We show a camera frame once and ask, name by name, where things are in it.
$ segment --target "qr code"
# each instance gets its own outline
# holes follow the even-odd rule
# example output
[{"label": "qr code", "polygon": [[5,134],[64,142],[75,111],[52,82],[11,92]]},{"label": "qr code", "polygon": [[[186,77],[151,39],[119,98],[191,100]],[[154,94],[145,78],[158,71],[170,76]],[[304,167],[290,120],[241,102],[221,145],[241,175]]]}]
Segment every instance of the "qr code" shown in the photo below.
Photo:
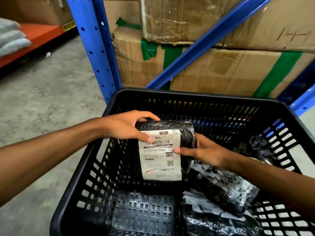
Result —
[{"label": "qr code", "polygon": [[168,160],[167,161],[167,166],[168,167],[174,166],[174,161],[173,160]]}]

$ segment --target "blue metal rack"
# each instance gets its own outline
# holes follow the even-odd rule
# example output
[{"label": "blue metal rack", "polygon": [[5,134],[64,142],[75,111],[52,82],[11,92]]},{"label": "blue metal rack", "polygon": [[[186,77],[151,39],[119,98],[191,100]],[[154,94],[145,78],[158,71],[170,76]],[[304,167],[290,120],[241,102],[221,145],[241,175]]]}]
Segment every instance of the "blue metal rack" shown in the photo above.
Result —
[{"label": "blue metal rack", "polygon": [[[114,91],[120,89],[122,86],[103,0],[67,1],[81,35],[83,45],[89,56],[96,79],[100,85],[101,92],[106,103],[108,103]],[[149,83],[146,88],[158,89],[163,86],[269,1],[270,0],[241,1],[208,33],[191,45],[187,51]],[[315,69],[315,61],[308,69]],[[305,71],[306,72],[302,74],[304,77],[298,77],[297,80],[289,86],[288,90],[284,91],[279,97],[280,100],[290,99],[292,101],[290,104],[292,104],[292,108],[298,116],[315,105],[315,87],[310,88],[311,90],[305,92],[305,94],[301,93],[301,95],[296,96],[296,89],[299,89],[300,92],[302,89],[299,83],[303,81],[304,83],[307,82],[308,85],[305,86],[304,84],[303,89],[305,89],[305,87],[308,89],[311,86],[311,82],[305,80],[305,76],[310,75],[311,71]]]}]

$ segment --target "warehouse shelf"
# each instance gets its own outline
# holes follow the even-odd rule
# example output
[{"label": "warehouse shelf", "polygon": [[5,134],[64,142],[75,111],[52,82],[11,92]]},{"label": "warehouse shelf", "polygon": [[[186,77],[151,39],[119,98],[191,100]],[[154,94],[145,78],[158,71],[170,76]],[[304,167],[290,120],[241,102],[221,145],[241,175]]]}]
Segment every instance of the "warehouse shelf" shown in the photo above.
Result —
[{"label": "warehouse shelf", "polygon": [[32,42],[32,45],[24,49],[21,49],[11,55],[7,55],[0,58],[0,68],[13,62],[14,60],[21,58],[22,56],[37,49],[38,47],[44,45],[45,43],[57,38],[58,36],[65,33],[65,31],[69,30],[69,28],[66,28],[65,30],[65,27],[63,26],[51,26],[29,23],[20,23],[20,25],[21,25],[20,30],[26,35],[27,39],[29,39]]},{"label": "warehouse shelf", "polygon": [[[112,94],[122,86],[103,1],[67,1],[74,21],[78,26],[78,31],[81,35],[83,45],[88,54],[103,97],[106,103],[108,103]],[[158,89],[163,86],[269,1],[271,0],[242,0],[211,28],[208,33],[191,45],[191,47],[171,63],[160,75],[151,81],[146,88]],[[290,85],[288,89],[289,92],[286,91],[285,94],[286,98],[290,98],[290,94],[293,95],[295,92],[294,85]],[[311,98],[309,94],[307,98],[305,96],[305,94],[301,94],[300,96],[292,96],[291,98],[292,101],[295,101],[299,97],[298,102],[300,104],[298,106],[301,106],[301,109],[297,109],[296,107],[293,109],[298,115],[301,115],[315,105],[315,98]]]}]

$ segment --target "hand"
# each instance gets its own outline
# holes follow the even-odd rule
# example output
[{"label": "hand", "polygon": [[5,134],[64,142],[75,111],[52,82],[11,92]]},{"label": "hand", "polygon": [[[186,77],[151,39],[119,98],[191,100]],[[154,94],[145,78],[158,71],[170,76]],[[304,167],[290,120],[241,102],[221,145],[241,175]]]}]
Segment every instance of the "hand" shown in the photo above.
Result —
[{"label": "hand", "polygon": [[216,144],[204,135],[195,134],[197,148],[176,147],[174,152],[184,156],[192,156],[208,165],[224,168],[225,158],[230,155],[231,151]]},{"label": "hand", "polygon": [[116,139],[136,138],[143,142],[152,143],[154,141],[153,137],[140,132],[135,128],[136,122],[144,122],[146,121],[145,118],[160,121],[159,117],[151,112],[137,110],[99,118],[99,121],[102,122],[99,124],[105,126],[105,131],[102,133],[102,137]]}]

